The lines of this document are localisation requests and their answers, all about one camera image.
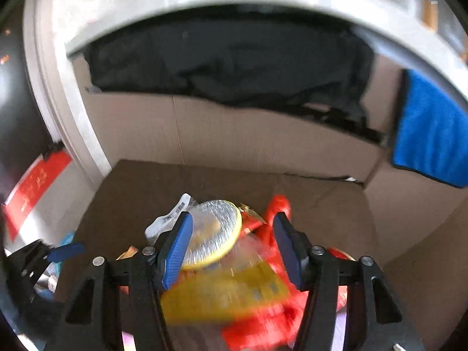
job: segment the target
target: blue towel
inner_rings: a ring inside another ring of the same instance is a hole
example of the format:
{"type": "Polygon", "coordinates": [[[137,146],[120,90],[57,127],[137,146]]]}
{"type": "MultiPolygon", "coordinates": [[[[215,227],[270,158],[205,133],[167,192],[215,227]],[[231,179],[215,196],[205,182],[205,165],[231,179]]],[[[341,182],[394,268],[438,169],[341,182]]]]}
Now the blue towel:
{"type": "Polygon", "coordinates": [[[423,76],[406,72],[408,89],[394,165],[456,187],[467,186],[467,114],[423,76]]]}

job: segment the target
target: metal screw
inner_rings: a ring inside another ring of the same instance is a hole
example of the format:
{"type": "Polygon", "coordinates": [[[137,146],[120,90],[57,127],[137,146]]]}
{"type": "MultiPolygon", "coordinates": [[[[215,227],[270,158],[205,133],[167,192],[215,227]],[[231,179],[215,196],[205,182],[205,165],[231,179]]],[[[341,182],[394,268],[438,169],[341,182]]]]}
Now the metal screw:
{"type": "Polygon", "coordinates": [[[312,247],[312,253],[320,256],[321,254],[324,254],[324,249],[319,245],[314,245],[312,247]]]}
{"type": "Polygon", "coordinates": [[[104,257],[102,257],[102,256],[97,256],[97,257],[93,260],[93,265],[94,265],[95,267],[98,267],[98,266],[104,264],[104,261],[105,261],[104,257]]]}
{"type": "Polygon", "coordinates": [[[143,250],[142,250],[142,253],[143,253],[145,256],[151,256],[151,255],[154,254],[155,252],[156,252],[156,250],[155,250],[154,247],[152,247],[152,246],[144,247],[143,250]]]}
{"type": "Polygon", "coordinates": [[[374,264],[374,260],[372,260],[369,256],[361,257],[361,262],[362,264],[367,265],[368,267],[374,264]]]}

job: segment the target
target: black fabric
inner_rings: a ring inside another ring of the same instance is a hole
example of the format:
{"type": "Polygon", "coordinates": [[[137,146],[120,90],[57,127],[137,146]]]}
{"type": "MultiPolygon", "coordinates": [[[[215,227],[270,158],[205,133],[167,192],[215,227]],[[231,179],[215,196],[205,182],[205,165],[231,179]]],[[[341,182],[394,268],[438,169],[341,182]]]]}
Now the black fabric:
{"type": "Polygon", "coordinates": [[[84,51],[103,92],[155,92],[282,110],[326,104],[361,123],[374,60],[348,29],[275,19],[135,24],[84,51]]]}

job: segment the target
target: black cloth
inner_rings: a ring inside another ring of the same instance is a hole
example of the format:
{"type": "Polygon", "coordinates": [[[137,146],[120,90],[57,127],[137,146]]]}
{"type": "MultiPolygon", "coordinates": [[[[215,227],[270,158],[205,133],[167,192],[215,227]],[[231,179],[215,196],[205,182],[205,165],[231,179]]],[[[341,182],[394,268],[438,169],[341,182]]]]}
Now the black cloth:
{"type": "Polygon", "coordinates": [[[134,24],[84,51],[103,92],[154,92],[281,110],[326,104],[361,122],[374,53],[346,28],[257,18],[134,24]]]}

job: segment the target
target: yellow package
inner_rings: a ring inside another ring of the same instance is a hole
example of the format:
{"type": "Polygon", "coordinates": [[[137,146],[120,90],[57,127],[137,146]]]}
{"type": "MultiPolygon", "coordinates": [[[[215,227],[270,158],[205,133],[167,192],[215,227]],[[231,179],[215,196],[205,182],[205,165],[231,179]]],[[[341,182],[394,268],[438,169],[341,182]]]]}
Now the yellow package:
{"type": "Polygon", "coordinates": [[[176,283],[161,298],[166,322],[231,321],[287,299],[290,292],[265,261],[233,272],[219,269],[176,283]]]}

